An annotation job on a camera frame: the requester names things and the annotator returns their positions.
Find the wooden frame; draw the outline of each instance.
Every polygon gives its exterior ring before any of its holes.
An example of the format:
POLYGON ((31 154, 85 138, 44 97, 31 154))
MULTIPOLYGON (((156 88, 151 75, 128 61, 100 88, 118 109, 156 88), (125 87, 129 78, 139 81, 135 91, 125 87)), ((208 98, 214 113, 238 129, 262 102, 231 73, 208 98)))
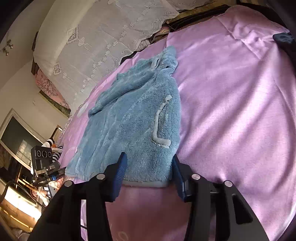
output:
POLYGON ((54 132, 52 133, 51 137, 55 143, 57 143, 59 136, 62 134, 63 128, 57 125, 54 132))
POLYGON ((9 111, 7 116, 5 117, 1 127, 0 127, 0 144, 9 152, 10 155, 13 156, 19 163, 21 163, 24 167, 31 170, 31 167, 28 166, 24 161, 18 158, 4 143, 1 141, 2 135, 10 122, 11 118, 14 117, 21 125, 24 127, 32 136, 34 136, 41 144, 45 143, 46 140, 40 136, 36 131, 34 131, 16 112, 13 108, 9 111))

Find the black cable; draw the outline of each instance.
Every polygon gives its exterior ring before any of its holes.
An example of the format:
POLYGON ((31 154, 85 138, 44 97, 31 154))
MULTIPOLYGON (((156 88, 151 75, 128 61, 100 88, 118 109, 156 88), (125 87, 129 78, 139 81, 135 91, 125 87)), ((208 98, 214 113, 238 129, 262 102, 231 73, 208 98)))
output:
MULTIPOLYGON (((21 185, 19 185, 15 180, 11 180, 9 182, 6 183, 6 186, 5 186, 5 189, 4 189, 4 192, 2 193, 2 195, 0 196, 0 203, 3 202, 4 198, 5 198, 5 195, 7 193, 7 190, 8 190, 8 187, 11 185, 11 184, 15 184, 15 185, 18 185, 29 197, 33 198, 34 200, 34 197, 32 197, 32 195, 30 193, 27 192, 26 189, 24 189, 21 185)), ((42 205, 41 203, 39 203, 37 200, 36 200, 36 203, 43 207, 43 208, 46 208, 46 206, 42 205)))

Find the dark fabric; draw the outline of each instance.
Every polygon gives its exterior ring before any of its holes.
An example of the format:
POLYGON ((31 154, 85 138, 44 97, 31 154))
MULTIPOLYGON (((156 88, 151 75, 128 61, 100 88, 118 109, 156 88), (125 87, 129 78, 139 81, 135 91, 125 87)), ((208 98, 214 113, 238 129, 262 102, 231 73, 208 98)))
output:
POLYGON ((9 171, 7 171, 4 167, 0 168, 0 178, 5 181, 6 183, 9 182, 10 180, 13 180, 11 174, 9 171))
POLYGON ((0 224, 0 237, 1 237, 1 241, 13 241, 1 224, 0 224))
POLYGON ((22 168, 22 164, 19 163, 16 159, 13 157, 10 158, 10 163, 8 166, 8 172, 10 175, 10 180, 17 180, 18 174, 20 172, 20 169, 22 168))
POLYGON ((278 23, 278 24, 280 24, 280 25, 282 25, 282 26, 284 26, 286 28, 285 23, 282 21, 282 19, 279 17, 279 15, 273 9, 271 9, 269 7, 256 5, 256 4, 251 4, 251 3, 241 3, 238 0, 237 0, 237 4, 252 8, 252 9, 262 13, 270 21, 278 23))
POLYGON ((278 241, 295 241, 296 239, 296 216, 294 216, 292 222, 289 224, 284 234, 278 241))
POLYGON ((132 54, 128 55, 128 56, 125 56, 122 58, 120 64, 122 64, 126 59, 129 59, 129 58, 132 58, 136 55, 136 53, 138 53, 138 51, 134 51, 132 54))
POLYGON ((190 16, 186 16, 184 18, 178 19, 174 22, 169 23, 169 27, 170 27, 170 31, 174 32, 188 24, 191 24, 193 22, 196 22, 198 20, 201 20, 203 18, 206 17, 211 17, 211 16, 215 16, 218 14, 222 14, 225 13, 225 11, 229 8, 228 5, 221 5, 219 7, 215 7, 213 9, 204 11, 204 12, 200 12, 200 13, 196 13, 196 14, 192 14, 190 16))
POLYGON ((33 44, 32 44, 32 51, 33 51, 33 52, 35 51, 36 39, 37 39, 38 32, 35 34, 35 38, 34 38, 34 41, 33 41, 33 44))
POLYGON ((280 33, 273 35, 274 41, 290 57, 296 70, 296 42, 291 33, 280 33))
POLYGON ((292 36, 296 37, 296 1, 295 0, 265 0, 265 2, 280 16, 292 36))
POLYGON ((34 58, 33 58, 33 63, 32 63, 32 68, 31 68, 31 73, 33 75, 36 75, 38 73, 39 66, 37 63, 35 63, 34 58))

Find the black metal bracket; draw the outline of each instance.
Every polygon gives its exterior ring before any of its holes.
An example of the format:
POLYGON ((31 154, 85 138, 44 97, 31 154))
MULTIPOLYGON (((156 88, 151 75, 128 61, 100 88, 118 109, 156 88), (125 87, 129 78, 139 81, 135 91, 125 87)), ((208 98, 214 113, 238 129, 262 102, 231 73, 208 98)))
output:
POLYGON ((216 241, 268 241, 255 213, 231 181, 207 181, 173 158, 173 179, 179 197, 192 202, 184 241, 208 241, 210 213, 216 205, 216 241))
POLYGON ((88 182, 66 181, 36 223, 29 241, 52 241, 52 236, 46 235, 52 232, 59 240, 81 241, 81 200, 86 200, 88 240, 112 241, 105 202, 113 202, 119 195, 126 167, 127 157, 122 153, 117 163, 88 182))
MULTIPOLYGON (((81 200, 86 200, 88 240, 112 241, 105 202, 113 202, 119 195, 126 167, 127 156, 122 153, 117 163, 88 182, 66 181, 38 220, 29 241, 51 241, 52 237, 45 235, 50 232, 57 233, 59 240, 81 241, 81 200)), ((216 241, 268 241, 256 215, 231 181, 209 182, 180 163, 176 155, 173 180, 182 200, 192 202, 184 241, 209 240, 213 200, 216 241)))

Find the pillow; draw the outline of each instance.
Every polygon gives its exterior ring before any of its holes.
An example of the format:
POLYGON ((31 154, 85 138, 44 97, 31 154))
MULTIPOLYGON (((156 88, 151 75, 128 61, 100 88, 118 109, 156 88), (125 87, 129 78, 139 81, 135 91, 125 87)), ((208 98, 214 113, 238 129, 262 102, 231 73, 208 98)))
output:
POLYGON ((62 49, 94 0, 55 1, 38 32, 34 60, 50 77, 62 49))

